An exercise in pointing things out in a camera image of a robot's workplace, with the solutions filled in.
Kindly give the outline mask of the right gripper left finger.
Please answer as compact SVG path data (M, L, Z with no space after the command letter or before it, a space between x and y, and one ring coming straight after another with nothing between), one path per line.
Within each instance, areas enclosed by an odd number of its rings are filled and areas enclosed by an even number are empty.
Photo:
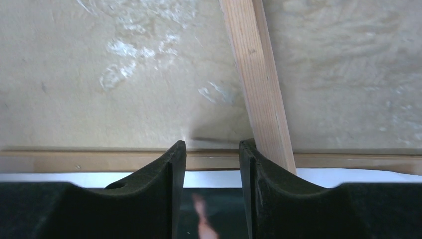
M186 170L179 140L103 189L69 182L0 185L3 239L174 239Z

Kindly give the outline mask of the white wooden picture frame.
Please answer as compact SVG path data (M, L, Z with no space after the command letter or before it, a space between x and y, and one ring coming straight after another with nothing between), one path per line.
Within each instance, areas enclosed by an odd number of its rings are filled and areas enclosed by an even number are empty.
M221 0L257 149L296 174L288 123L261 0Z

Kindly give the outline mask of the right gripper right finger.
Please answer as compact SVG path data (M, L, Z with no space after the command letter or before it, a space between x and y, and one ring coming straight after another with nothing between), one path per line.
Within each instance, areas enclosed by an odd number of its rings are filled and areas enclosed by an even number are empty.
M248 236L251 239L419 239L419 183L344 183L325 188L239 144Z

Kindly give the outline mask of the printed photo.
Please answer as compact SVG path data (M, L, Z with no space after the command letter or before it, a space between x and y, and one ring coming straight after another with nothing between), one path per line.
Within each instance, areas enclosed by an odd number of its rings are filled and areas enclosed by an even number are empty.
M2 182L71 182L85 188L104 188L125 176L127 172L91 173L1 173ZM421 176L379 170L362 169L305 169L298 176L316 185L332 188L347 182L420 183ZM199 238L199 215L193 196L203 199L205 216L221 239L248 237L245 206L239 171L188 171L185 174L182 196L179 239Z

